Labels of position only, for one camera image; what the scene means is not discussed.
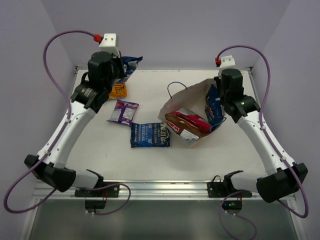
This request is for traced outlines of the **purple candy packet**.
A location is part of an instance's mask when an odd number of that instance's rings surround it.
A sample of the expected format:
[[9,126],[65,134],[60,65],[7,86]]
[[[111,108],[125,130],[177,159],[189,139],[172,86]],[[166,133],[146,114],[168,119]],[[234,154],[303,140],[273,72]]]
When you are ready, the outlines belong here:
[[111,123],[131,126],[138,107],[138,103],[118,99],[116,101],[112,114],[107,121]]

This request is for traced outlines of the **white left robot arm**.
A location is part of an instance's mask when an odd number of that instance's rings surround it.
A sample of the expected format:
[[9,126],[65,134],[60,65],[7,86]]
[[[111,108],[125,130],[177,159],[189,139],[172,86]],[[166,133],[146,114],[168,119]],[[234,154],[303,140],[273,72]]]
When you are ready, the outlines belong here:
[[92,196],[103,193],[103,177],[92,170],[66,167],[69,155],[87,124],[109,99],[114,84],[125,77],[122,55],[106,51],[92,54],[88,70],[68,98],[69,106],[46,145],[24,163],[32,174],[54,189],[65,192],[71,187],[86,189]]

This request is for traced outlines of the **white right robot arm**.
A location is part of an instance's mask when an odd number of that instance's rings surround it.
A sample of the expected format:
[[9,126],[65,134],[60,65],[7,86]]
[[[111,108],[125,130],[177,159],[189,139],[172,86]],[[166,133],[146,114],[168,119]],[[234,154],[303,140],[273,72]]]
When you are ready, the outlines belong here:
[[214,79],[224,111],[244,131],[257,151],[265,173],[251,175],[243,170],[224,176],[223,192],[235,196],[240,190],[258,193],[272,203],[296,193],[305,180],[308,169],[297,164],[282,148],[264,118],[256,100],[244,93],[242,73],[235,68],[221,70]]

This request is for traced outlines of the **orange snack packet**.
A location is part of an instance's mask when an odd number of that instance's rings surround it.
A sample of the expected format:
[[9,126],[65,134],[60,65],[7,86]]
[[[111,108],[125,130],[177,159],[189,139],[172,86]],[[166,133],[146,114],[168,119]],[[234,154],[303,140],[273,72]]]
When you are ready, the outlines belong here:
[[125,83],[116,83],[110,94],[109,98],[110,99],[120,99],[120,98],[126,98],[128,95],[127,93],[127,87]]

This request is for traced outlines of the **blue white snack packet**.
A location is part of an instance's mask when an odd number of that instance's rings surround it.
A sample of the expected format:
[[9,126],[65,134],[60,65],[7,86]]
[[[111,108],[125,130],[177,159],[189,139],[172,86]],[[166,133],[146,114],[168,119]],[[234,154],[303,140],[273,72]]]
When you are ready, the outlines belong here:
[[170,133],[167,127],[157,123],[132,123],[130,126],[131,148],[168,148],[171,146]]

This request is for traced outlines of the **blue checkered paper bag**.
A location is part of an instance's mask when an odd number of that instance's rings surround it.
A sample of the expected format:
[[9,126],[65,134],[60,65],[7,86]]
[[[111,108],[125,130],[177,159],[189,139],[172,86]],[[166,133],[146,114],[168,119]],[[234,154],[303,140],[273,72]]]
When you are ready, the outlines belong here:
[[170,133],[172,133],[173,136],[176,136],[177,138],[179,138],[188,147],[195,146],[197,142],[211,135],[215,130],[217,130],[225,122],[227,117],[225,116],[225,111],[223,110],[222,103],[221,103],[221,108],[222,108],[222,113],[224,115],[222,123],[216,127],[211,126],[211,133],[209,134],[202,133],[203,137],[199,139],[185,140],[181,138],[177,133],[175,133],[168,126],[167,121],[165,119],[165,115],[173,114],[175,113],[175,111],[179,109],[188,109],[194,112],[195,114],[199,115],[200,117],[202,117],[204,120],[208,122],[208,119],[205,113],[205,104],[206,104],[206,95],[211,85],[214,85],[217,88],[215,80],[212,78],[208,78],[194,85],[184,86],[182,90],[176,92],[175,94],[170,94],[169,100],[163,105],[163,107],[159,111],[158,119],[168,128],[168,130],[170,131]]

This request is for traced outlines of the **small blue snack packet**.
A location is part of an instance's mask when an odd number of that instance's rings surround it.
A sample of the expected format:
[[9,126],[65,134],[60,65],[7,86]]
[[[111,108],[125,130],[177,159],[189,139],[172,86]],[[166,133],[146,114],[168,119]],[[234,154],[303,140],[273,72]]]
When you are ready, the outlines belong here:
[[122,60],[123,60],[125,76],[118,81],[118,83],[120,84],[123,84],[128,81],[130,76],[138,68],[139,63],[143,60],[143,56],[140,56],[140,57],[123,56]]

